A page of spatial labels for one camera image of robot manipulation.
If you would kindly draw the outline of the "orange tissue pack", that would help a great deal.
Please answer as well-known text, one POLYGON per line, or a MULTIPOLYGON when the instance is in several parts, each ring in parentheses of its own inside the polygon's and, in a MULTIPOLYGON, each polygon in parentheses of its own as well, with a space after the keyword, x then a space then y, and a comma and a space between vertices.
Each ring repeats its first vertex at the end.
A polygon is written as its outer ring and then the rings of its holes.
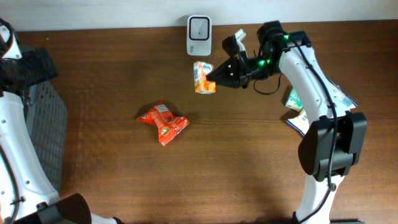
POLYGON ((193 64, 193 79, 196 93, 212 94, 216 92, 216 83, 206 79, 206 76, 212 72, 213 67, 212 64, 201 61, 193 64))

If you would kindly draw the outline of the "teal tissue pack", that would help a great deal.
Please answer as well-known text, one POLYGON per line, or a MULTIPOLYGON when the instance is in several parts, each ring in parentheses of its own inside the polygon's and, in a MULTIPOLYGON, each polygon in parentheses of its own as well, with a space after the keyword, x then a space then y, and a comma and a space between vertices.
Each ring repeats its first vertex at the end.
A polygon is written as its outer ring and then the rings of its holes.
POLYGON ((285 106, 298 112, 300 112, 303 109, 303 104, 300 101, 299 96, 294 88, 291 89, 286 99, 285 106))

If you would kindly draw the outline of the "cream snack bag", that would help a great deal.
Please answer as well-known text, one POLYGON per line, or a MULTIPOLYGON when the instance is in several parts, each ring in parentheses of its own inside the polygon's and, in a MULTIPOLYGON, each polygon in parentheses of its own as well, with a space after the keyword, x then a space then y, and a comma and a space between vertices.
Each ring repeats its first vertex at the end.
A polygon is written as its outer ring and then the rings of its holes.
MULTIPOLYGON (((352 99, 345 91, 333 80, 328 79, 330 88, 333 91, 334 102, 338 102, 348 110, 358 107, 358 103, 352 99)), ((290 118, 286 121, 287 125, 296 130, 302 137, 304 137, 309 130, 312 121, 315 120, 316 112, 307 113, 308 107, 303 105, 303 109, 299 112, 298 116, 290 118)))

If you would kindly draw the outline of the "red snack bag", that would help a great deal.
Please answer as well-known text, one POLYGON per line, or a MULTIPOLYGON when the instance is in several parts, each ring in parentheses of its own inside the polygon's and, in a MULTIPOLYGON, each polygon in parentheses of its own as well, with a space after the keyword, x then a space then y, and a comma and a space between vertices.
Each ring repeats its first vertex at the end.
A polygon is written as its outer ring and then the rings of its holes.
POLYGON ((163 146, 167 145, 190 124, 186 117, 174 116, 164 101, 159 101, 147 113, 139 116, 137 121, 157 126, 158 141, 163 146))

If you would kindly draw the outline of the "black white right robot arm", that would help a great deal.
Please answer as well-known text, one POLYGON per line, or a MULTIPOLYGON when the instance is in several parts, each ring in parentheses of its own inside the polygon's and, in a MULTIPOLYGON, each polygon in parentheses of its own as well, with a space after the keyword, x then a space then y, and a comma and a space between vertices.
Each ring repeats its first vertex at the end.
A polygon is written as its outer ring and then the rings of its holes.
POLYGON ((249 58, 243 30, 222 45, 229 59, 207 75, 207 80, 230 88, 247 88, 251 81, 282 74, 298 94, 309 129, 298 158, 306 173, 303 197, 291 223, 330 223, 336 191, 360 158, 367 120, 352 113, 333 93, 315 57, 312 42, 302 31, 286 32, 279 21, 257 30, 259 50, 249 58))

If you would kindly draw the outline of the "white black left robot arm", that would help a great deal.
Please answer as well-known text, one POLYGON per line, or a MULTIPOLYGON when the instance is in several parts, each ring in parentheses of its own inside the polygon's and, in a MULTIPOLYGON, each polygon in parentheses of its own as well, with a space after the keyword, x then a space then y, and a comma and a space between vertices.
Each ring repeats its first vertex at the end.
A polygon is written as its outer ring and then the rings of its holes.
POLYGON ((29 136, 21 94, 58 76, 45 48, 21 50, 1 21, 1 211, 3 223, 120 223, 90 212, 80 194, 65 199, 48 180, 29 136))

